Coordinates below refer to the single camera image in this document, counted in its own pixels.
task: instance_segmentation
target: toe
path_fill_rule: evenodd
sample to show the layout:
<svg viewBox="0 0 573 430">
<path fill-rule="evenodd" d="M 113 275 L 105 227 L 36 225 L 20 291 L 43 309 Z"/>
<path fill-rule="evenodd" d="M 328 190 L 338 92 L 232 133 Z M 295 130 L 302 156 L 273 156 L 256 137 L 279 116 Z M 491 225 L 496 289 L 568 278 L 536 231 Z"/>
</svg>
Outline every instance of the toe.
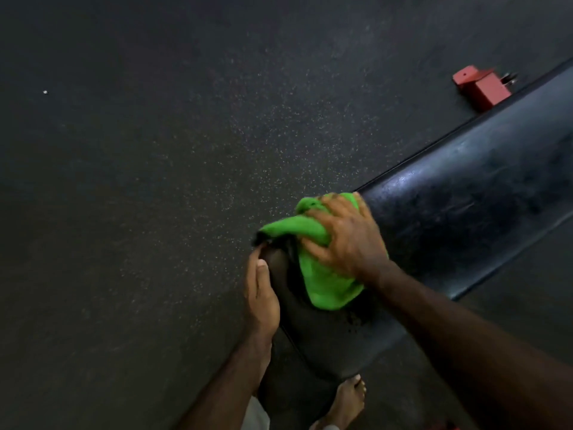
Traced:
<svg viewBox="0 0 573 430">
<path fill-rule="evenodd" d="M 343 382 L 343 384 L 344 384 L 344 385 L 351 386 L 351 387 L 354 388 L 354 387 L 356 387 L 356 386 L 358 385 L 358 383 L 360 383 L 360 381 L 361 381 L 361 376 L 360 376 L 359 374 L 357 374 L 357 375 L 355 375 L 354 377 L 351 377 L 351 378 L 345 380 L 345 381 Z"/>
<path fill-rule="evenodd" d="M 361 380 L 354 388 L 358 396 L 363 400 L 366 396 L 366 384 Z"/>
</svg>

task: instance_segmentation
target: black vinyl upholstery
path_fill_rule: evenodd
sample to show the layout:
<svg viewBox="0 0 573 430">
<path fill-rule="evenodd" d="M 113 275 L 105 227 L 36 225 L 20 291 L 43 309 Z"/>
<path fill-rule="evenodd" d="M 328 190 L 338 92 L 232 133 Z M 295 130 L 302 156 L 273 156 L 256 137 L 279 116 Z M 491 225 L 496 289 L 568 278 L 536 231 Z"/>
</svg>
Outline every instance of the black vinyl upholstery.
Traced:
<svg viewBox="0 0 573 430">
<path fill-rule="evenodd" d="M 456 299 L 573 211 L 573 64 L 359 189 L 390 257 Z M 356 374 L 404 330 L 368 291 L 340 311 L 308 301 L 291 238 L 263 257 L 281 325 L 319 375 Z"/>
</svg>

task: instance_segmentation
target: left hand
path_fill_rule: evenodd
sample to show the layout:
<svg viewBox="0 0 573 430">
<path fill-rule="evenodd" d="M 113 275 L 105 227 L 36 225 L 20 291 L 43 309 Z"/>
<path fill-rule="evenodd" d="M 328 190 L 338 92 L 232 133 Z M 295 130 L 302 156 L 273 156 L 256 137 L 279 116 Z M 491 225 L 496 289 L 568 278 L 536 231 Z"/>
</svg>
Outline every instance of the left hand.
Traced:
<svg viewBox="0 0 573 430">
<path fill-rule="evenodd" d="M 270 343 L 278 329 L 281 311 L 277 295 L 270 286 L 269 266 L 258 258 L 260 253 L 261 246 L 251 253 L 247 265 L 247 333 L 260 335 L 261 339 Z"/>
</svg>

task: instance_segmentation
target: microfiber cloth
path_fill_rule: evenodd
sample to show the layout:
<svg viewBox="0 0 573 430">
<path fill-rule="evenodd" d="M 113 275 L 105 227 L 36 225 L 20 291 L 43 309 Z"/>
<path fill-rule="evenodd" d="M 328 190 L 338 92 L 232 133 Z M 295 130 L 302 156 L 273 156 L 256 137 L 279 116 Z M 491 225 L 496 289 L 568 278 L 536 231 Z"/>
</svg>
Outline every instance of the microfiber cloth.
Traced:
<svg viewBox="0 0 573 430">
<path fill-rule="evenodd" d="M 351 193 L 341 193 L 356 209 L 358 204 Z M 286 234 L 305 236 L 322 246 L 330 243 L 330 234 L 323 225 L 312 217 L 303 213 L 311 208 L 330 211 L 322 205 L 317 198 L 303 198 L 296 206 L 297 216 L 288 217 L 277 222 L 263 226 L 259 232 L 270 238 L 281 237 Z M 343 277 L 333 272 L 325 265 L 320 264 L 300 244 L 298 245 L 298 263 L 304 277 L 306 291 L 312 304 L 323 310 L 335 311 L 342 308 L 353 298 L 358 296 L 364 287 L 355 279 Z"/>
</svg>

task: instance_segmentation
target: hand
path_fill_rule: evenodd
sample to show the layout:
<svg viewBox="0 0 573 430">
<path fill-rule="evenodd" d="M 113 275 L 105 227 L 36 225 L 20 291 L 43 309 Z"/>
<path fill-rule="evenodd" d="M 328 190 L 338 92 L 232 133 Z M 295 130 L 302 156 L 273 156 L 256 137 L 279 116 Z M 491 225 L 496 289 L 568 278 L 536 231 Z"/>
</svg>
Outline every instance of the hand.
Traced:
<svg viewBox="0 0 573 430">
<path fill-rule="evenodd" d="M 281 311 L 277 295 L 270 286 L 269 266 L 258 258 L 260 253 L 261 246 L 251 253 L 247 265 L 247 333 L 270 343 L 278 329 Z"/>
<path fill-rule="evenodd" d="M 364 199 L 358 193 L 354 193 L 354 197 L 359 209 L 344 196 L 333 194 L 320 198 L 332 215 L 316 209 L 306 212 L 330 233 L 328 247 L 319 246 L 305 237 L 300 242 L 320 263 L 338 274 L 355 277 L 364 285 L 373 285 L 395 264 L 388 258 L 378 225 Z"/>
</svg>

